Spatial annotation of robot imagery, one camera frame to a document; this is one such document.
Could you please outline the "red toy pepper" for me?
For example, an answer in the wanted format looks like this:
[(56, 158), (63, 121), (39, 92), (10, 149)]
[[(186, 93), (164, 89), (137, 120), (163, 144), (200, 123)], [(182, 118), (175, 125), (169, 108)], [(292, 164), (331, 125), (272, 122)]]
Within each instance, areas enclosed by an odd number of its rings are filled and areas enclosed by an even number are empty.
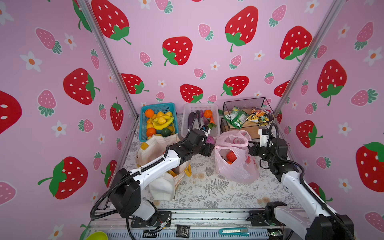
[(237, 156), (233, 151), (228, 152), (226, 158), (227, 158), (227, 163), (230, 165), (237, 160)]

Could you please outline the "pink plastic grocery bag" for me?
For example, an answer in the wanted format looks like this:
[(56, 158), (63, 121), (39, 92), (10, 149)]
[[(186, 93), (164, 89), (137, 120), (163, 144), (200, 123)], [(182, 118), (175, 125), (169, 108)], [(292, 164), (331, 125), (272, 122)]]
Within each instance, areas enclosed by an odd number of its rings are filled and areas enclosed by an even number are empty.
[(251, 136), (246, 131), (227, 131), (216, 140), (216, 169), (222, 177), (242, 184), (252, 184), (259, 178), (255, 158), (249, 154)]

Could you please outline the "white canvas tote bag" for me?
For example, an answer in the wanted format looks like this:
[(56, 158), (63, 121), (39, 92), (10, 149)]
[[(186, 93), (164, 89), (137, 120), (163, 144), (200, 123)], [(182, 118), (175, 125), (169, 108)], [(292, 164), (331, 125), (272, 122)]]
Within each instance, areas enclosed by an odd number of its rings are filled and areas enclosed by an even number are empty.
[[(137, 152), (136, 163), (138, 167), (148, 167), (150, 162), (156, 162), (164, 157), (167, 146), (176, 144), (180, 139), (177, 135), (169, 137), (152, 136), (141, 144)], [(149, 186), (154, 200), (171, 201), (175, 199), (177, 187), (184, 176), (192, 175), (190, 162), (179, 164), (176, 154), (171, 154), (171, 159), (165, 159), (154, 168), (142, 173), (140, 177), (141, 188)]]

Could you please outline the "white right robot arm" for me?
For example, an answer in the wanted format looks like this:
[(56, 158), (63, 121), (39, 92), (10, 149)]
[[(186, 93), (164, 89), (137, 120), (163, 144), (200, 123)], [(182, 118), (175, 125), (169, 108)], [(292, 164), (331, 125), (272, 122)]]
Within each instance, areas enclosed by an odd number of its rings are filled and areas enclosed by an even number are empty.
[(288, 145), (279, 136), (273, 136), (272, 124), (268, 129), (260, 129), (259, 142), (249, 147), (252, 156), (268, 163), (268, 168), (299, 201), (307, 216), (303, 217), (283, 203), (273, 202), (265, 211), (266, 221), (280, 222), (289, 227), (303, 240), (352, 240), (354, 224), (347, 215), (340, 215), (304, 180), (305, 169), (288, 160)]

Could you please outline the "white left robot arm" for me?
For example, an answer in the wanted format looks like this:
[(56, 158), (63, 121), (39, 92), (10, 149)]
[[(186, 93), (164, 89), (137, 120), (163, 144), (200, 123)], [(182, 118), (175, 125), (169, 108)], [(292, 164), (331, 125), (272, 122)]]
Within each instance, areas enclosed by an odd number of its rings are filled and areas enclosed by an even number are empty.
[[(162, 174), (179, 167), (197, 154), (209, 157), (214, 148), (214, 145), (207, 143), (210, 132), (208, 127), (204, 130), (192, 129), (183, 140), (167, 145), (164, 154), (148, 164), (131, 171), (119, 170), (113, 185), (92, 207), (90, 218), (97, 220), (118, 213), (123, 219), (133, 216), (142, 219), (148, 226), (155, 225), (159, 212), (152, 203), (142, 201), (141, 190)], [(97, 208), (106, 198), (116, 209), (97, 215)]]

